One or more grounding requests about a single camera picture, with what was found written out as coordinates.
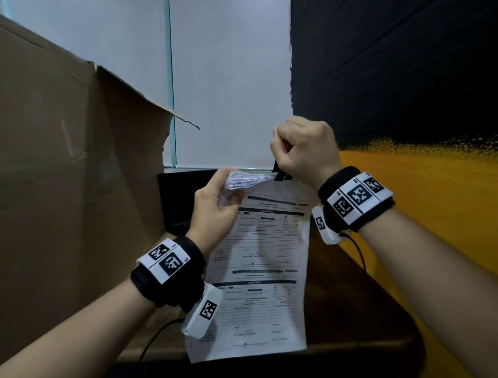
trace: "black binder clip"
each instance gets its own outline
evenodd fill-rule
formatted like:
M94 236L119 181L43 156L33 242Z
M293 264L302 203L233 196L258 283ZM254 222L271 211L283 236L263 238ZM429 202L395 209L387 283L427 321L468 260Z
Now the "black binder clip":
M292 176L289 175L288 173L284 172L278 167L277 162L273 165L273 169L271 170L272 172L278 172L277 176L275 177L275 181L284 181L284 180L292 180Z

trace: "cardboard box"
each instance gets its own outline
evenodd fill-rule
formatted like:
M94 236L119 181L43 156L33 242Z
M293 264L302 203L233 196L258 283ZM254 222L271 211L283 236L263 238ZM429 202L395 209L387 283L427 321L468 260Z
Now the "cardboard box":
M164 232L172 111L0 17L0 364L120 283Z

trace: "wire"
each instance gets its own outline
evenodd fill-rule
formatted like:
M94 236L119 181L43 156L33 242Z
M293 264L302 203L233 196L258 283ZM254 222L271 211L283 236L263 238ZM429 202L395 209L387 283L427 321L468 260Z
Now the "wire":
M164 331L166 328L168 328L170 325L174 324L174 323L183 323L185 319L174 319L172 320L171 322L168 322L166 323L164 326L162 326L161 328L159 328L159 331L157 331L155 333L154 336L152 336L152 339L150 339L150 341L148 342L147 346L145 347L145 349L143 350L140 358L138 359L138 362L136 363L136 370L135 370L135 377L138 376L138 367L140 366L140 363L142 362L143 358L145 357L145 353L147 353L147 350L150 348L150 346L152 345L152 343L154 342L154 340L157 338L157 336L159 336L159 334Z
M360 258L362 259L363 270L366 272L367 271L367 266L365 265L365 259L363 258L362 250L360 249L360 247L358 247L358 245L356 244L355 240L352 237L350 237L348 234L344 233L344 232L340 232L339 235L343 236L343 237L346 237L350 241L353 242L353 244L355 245L356 249L358 250L358 253L360 254Z

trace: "person's right arm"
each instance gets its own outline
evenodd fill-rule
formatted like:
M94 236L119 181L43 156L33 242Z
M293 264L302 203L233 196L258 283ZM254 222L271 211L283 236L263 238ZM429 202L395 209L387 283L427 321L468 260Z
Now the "person's right arm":
M325 122L289 118L273 131L271 150L316 190L343 167ZM446 348L474 376L498 377L497 276L393 207L360 235Z

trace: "orange paint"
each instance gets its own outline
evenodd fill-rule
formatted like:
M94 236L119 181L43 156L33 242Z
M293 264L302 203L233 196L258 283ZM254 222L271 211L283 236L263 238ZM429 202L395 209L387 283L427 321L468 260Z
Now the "orange paint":
M419 154L420 150L407 154L409 148L390 154L378 151L342 151L341 158L344 165L371 173L392 190L398 209L498 273L496 154L465 156L441 148L427 148L425 154ZM427 349L423 377L470 377L416 317L389 272L360 236L355 234L354 238L363 251L369 274L417 321ZM351 243L343 242L341 246L361 263Z

